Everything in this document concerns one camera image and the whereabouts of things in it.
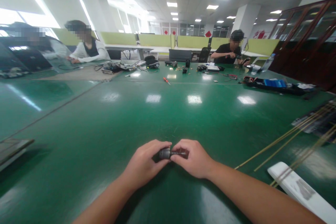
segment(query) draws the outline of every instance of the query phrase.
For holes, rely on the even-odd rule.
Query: wooden cabinet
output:
[[[270,38],[280,40],[270,70],[326,90],[334,88],[336,0],[283,11]]]

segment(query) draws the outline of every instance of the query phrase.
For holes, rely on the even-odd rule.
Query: black office chair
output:
[[[191,51],[169,49],[169,61],[185,62],[193,57]]]
[[[210,55],[211,47],[203,47],[201,54],[199,55],[198,62],[199,63],[207,63]]]

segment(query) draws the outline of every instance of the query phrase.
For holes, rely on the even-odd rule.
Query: tool box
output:
[[[291,87],[287,87],[285,82],[283,80],[267,80],[267,79],[259,79],[259,78],[253,78],[249,76],[244,77],[245,84],[249,87],[255,87],[260,88],[264,90],[271,90],[276,91],[280,93],[288,93],[291,95],[304,95],[307,92],[296,85],[292,85]]]

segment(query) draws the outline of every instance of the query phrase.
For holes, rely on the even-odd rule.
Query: water bottle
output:
[[[274,60],[275,54],[272,54],[265,62],[265,64],[263,65],[263,67],[261,68],[263,72],[267,71],[267,69],[270,67],[270,65],[272,64],[273,60]]]

